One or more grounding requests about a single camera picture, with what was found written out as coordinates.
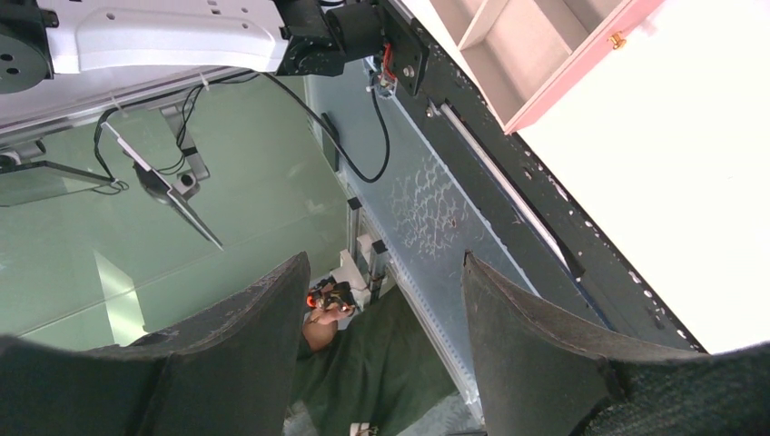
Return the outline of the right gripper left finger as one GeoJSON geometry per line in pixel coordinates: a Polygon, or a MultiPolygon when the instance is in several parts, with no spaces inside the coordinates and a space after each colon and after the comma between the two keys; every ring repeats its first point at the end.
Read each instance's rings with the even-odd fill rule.
{"type": "Polygon", "coordinates": [[[310,263],[300,252],[257,282],[132,343],[162,353],[132,435],[279,435],[310,263]]]}

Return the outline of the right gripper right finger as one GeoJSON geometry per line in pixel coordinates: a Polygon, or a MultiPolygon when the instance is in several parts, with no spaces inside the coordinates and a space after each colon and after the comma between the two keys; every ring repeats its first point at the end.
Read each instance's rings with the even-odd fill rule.
{"type": "Polygon", "coordinates": [[[461,279],[474,371],[490,435],[576,435],[629,401],[629,364],[702,353],[612,332],[525,291],[467,251],[461,279]]]}

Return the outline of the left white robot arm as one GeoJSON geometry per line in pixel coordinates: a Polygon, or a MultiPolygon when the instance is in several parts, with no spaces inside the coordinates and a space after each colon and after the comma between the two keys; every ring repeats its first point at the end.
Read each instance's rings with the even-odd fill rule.
{"type": "Polygon", "coordinates": [[[117,67],[335,76],[386,43],[381,7],[366,1],[4,1],[1,91],[117,67]]]}

